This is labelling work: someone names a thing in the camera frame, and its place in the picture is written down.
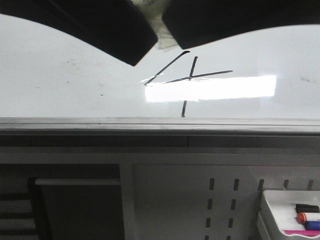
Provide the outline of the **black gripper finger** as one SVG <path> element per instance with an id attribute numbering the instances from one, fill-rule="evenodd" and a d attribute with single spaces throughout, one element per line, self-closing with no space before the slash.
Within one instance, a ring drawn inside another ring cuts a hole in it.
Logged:
<path id="1" fill-rule="evenodd" d="M 65 32 L 131 66 L 158 41 L 130 0 L 2 0 L 0 12 Z"/>
<path id="2" fill-rule="evenodd" d="M 162 16 L 182 49 L 283 26 L 316 25 L 318 0 L 173 0 Z"/>

